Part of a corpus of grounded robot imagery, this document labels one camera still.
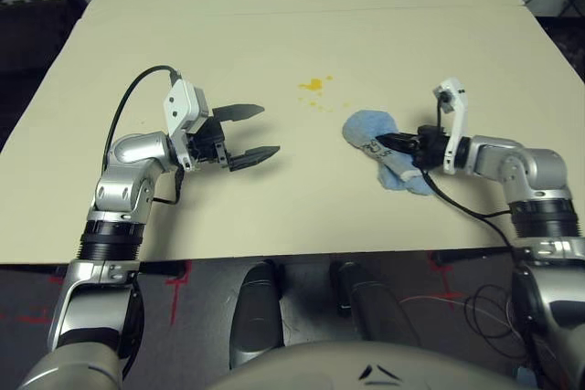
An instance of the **yellow spill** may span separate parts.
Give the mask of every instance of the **yellow spill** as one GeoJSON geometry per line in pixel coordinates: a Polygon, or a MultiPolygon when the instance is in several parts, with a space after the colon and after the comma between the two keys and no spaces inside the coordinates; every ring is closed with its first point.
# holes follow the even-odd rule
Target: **yellow spill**
{"type": "Polygon", "coordinates": [[[310,91],[318,91],[323,88],[323,82],[319,78],[313,78],[309,84],[299,84],[299,87],[310,91]]]}

